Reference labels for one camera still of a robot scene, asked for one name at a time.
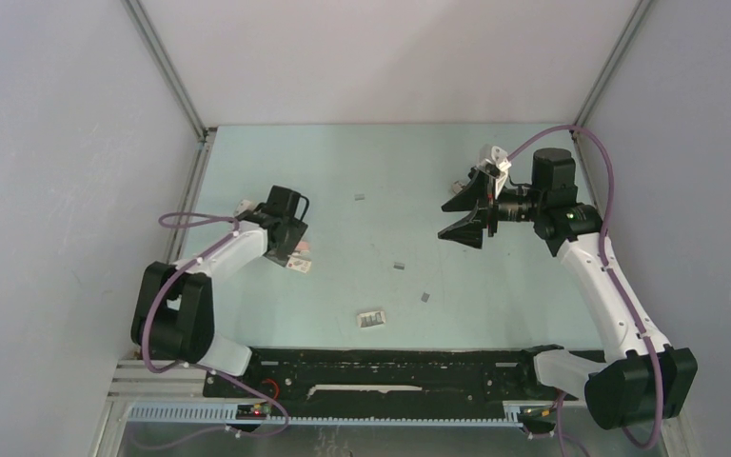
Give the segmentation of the beige and black stapler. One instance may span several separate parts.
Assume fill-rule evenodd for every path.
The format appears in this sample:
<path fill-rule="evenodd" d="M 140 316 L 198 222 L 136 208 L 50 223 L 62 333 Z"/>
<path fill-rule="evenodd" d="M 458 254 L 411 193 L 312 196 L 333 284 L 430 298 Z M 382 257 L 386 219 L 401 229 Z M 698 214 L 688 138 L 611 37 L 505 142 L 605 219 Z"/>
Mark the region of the beige and black stapler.
<path fill-rule="evenodd" d="M 466 185 L 467 185 L 467 182 L 464 182 L 464 181 L 455 181 L 450 186 L 450 193 L 452 195 L 457 195 L 457 194 L 461 193 L 464 190 L 464 188 L 466 187 Z"/>

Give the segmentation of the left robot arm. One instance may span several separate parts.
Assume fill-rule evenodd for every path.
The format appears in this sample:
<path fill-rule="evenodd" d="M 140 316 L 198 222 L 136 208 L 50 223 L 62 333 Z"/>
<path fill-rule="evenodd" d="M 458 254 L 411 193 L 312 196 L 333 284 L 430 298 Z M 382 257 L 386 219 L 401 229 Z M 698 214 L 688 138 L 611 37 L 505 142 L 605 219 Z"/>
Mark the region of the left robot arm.
<path fill-rule="evenodd" d="M 308 209 L 302 193 L 274 186 L 265 202 L 233 216 L 185 211 L 160 216 L 159 225 L 168 229 L 219 223 L 226 232 L 198 254 L 146 267 L 130 336 L 149 371 L 186 363 L 225 373 L 227 385 L 240 396 L 259 391 L 263 372 L 250 362 L 252 349 L 216 327 L 213 289 L 260 258 L 286 267 L 306 233 Z"/>

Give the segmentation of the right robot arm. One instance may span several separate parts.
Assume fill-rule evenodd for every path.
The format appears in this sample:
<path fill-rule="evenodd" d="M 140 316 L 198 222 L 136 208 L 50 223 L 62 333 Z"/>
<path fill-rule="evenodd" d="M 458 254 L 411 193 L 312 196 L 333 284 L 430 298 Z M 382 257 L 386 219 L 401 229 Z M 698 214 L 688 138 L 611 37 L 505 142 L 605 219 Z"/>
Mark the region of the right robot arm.
<path fill-rule="evenodd" d="M 566 269 L 588 308 L 603 347 L 594 362 L 558 346 L 535 348 L 519 367 L 521 394 L 539 398 L 552 387 L 586 402 L 603 429 L 626 428 L 680 414 L 698 372 L 688 348 L 674 348 L 629 285 L 596 207 L 578 199 L 577 165 L 567 149 L 538 149 L 531 180 L 508 183 L 505 150 L 486 145 L 467 183 L 442 205 L 464 218 L 439 231 L 441 240 L 482 248 L 501 222 L 532 223 Z"/>

